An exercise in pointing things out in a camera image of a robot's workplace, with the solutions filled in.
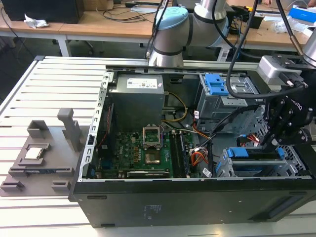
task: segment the blue box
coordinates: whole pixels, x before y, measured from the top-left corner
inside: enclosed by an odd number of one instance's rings
[[[304,9],[297,5],[293,5],[288,15],[303,21],[309,21],[313,23],[316,21],[316,10],[314,8]]]

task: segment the desk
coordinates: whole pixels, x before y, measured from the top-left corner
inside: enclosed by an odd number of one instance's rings
[[[13,165],[28,133],[30,120],[48,126],[62,125],[61,107],[75,110],[80,125],[90,125],[105,65],[145,66],[143,59],[45,57],[34,61],[0,106],[0,183]],[[186,67],[227,70],[230,63],[184,61]],[[255,69],[257,64],[237,62],[235,68]],[[47,93],[40,100],[38,93]],[[280,237],[316,235],[316,201],[277,223],[93,229],[78,203],[67,197],[0,197],[0,236],[45,237]]]
[[[253,5],[253,0],[228,0],[230,5]],[[270,9],[265,5],[260,5],[258,9]],[[126,9],[114,9],[114,14],[122,13]],[[128,12],[116,18],[127,18],[137,16],[135,12]],[[150,21],[153,14],[146,16]],[[78,24],[50,23],[49,27],[33,29],[24,22],[11,22],[6,16],[8,23],[20,37],[56,39],[60,45],[63,56],[71,56],[71,51],[67,40],[91,40],[91,41],[113,41],[113,42],[133,42],[147,43],[151,36],[152,24],[149,21],[137,23],[121,23],[105,19],[96,11],[86,11]],[[271,31],[271,22],[262,21],[259,29],[250,29],[247,36],[245,48],[295,51],[286,33],[277,34]],[[308,37],[302,33],[296,33],[301,45],[305,45]],[[13,37],[14,34],[0,17],[0,36]],[[235,42],[237,37],[229,35],[228,39]],[[223,50],[228,50],[228,45],[219,45]]]

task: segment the floor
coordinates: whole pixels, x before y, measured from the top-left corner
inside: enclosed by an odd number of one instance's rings
[[[50,39],[21,39],[25,46],[33,55],[60,56],[59,46],[52,43]],[[0,103],[5,99],[16,82],[20,79],[33,58],[23,47],[19,39],[14,39],[15,48],[0,48]],[[70,48],[73,57],[110,57],[110,58],[143,58],[145,47],[140,48],[137,43],[118,43],[118,42],[90,42],[94,47],[94,55],[88,54],[89,48],[82,41],[71,41]],[[183,53],[187,60],[215,61],[218,49],[206,49],[203,47],[193,47],[192,56],[187,52]]]

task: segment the black box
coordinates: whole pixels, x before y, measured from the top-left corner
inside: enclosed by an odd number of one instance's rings
[[[84,12],[83,0],[2,0],[11,21],[23,21],[24,14],[47,22],[76,24]]]

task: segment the green motherboard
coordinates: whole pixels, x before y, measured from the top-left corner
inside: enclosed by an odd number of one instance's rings
[[[192,134],[183,133],[183,140],[189,157],[190,149],[193,148]],[[157,132],[146,133],[145,141],[159,141]],[[126,178],[126,173],[129,171],[168,172],[169,177],[173,178],[169,132],[160,134],[160,142],[160,150],[155,148],[145,150],[142,131],[118,133],[112,158],[100,157],[98,169],[100,178]]]

